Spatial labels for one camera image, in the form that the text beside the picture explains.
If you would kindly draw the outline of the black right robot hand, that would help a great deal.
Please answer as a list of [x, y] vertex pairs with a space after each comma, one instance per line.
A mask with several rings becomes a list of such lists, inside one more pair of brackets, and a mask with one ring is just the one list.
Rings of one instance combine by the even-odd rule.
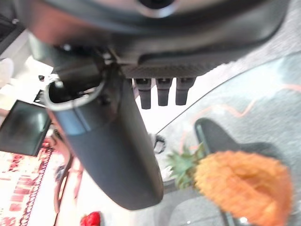
[[16, 0], [33, 56], [59, 77], [47, 85], [48, 114], [64, 142], [116, 204], [139, 210], [163, 198], [141, 108], [177, 105], [196, 78], [245, 56], [283, 23], [287, 0]]

